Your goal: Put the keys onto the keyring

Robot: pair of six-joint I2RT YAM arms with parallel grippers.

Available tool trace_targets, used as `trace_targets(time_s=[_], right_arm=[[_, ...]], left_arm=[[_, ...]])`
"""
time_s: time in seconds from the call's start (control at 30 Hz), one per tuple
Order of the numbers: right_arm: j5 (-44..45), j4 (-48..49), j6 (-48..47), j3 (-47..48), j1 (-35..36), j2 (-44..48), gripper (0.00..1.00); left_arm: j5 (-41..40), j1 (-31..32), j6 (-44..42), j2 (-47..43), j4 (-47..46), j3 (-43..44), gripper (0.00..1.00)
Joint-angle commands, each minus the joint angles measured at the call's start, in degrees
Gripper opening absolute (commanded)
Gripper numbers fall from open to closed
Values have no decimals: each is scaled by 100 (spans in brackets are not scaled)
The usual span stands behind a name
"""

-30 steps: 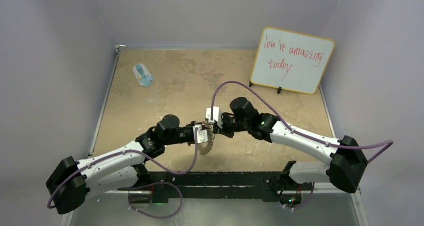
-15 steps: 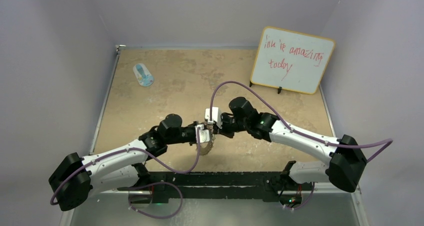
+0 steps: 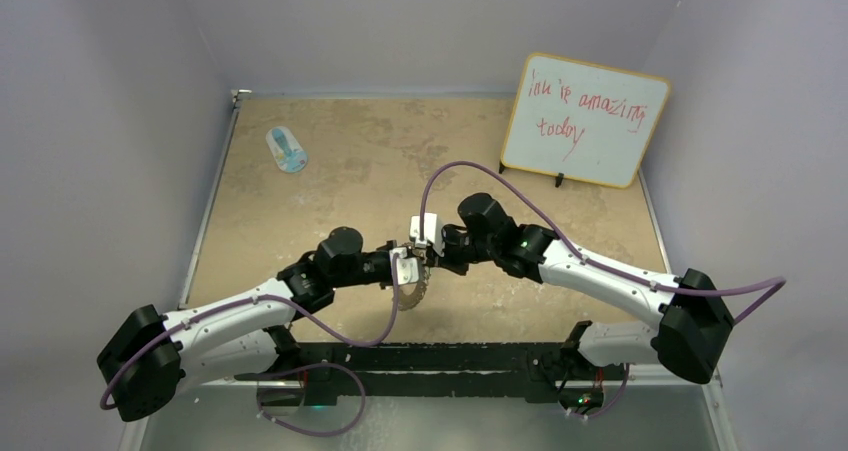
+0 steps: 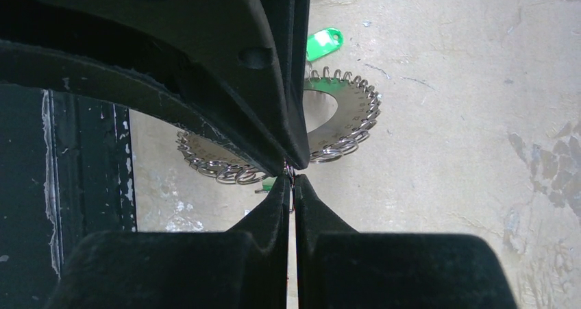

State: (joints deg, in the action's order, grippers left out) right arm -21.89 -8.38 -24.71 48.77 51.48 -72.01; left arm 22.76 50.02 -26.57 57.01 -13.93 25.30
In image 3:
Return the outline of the metal disc with keyrings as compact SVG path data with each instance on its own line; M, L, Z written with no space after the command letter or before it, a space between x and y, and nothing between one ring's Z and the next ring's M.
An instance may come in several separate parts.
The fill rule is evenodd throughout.
M415 272L411 267L403 268L399 274L397 286L397 307L399 311L410 311L424 299L430 278L430 271L420 267Z

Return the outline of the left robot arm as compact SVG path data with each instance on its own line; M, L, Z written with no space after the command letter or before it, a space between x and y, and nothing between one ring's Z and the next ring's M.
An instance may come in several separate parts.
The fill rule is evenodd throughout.
M378 284L392 290L389 319L401 308L401 286L425 278L410 245L389 241L362 249L361 234L333 230L317 248L276 276L240 294L191 309L160 312L154 305L133 310L96 358L106 388L103 410L125 422L162 409L179 393L238 375L284 380L297 370L298 353L286 344L287 327L306 318L352 346L375 346L389 334L355 340L321 322L340 288Z

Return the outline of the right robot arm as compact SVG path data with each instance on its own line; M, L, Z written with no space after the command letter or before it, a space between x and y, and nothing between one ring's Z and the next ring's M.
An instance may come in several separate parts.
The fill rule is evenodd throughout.
M426 264L458 275L492 262L511 277L568 288L632 316L629 323L579 323L561 352L576 378L608 365L659 364L695 384L709 383L735 325L713 281L688 269L682 276L626 265L570 249L552 229L518 224L487 193L465 198L461 224L428 213L410 220L409 235Z

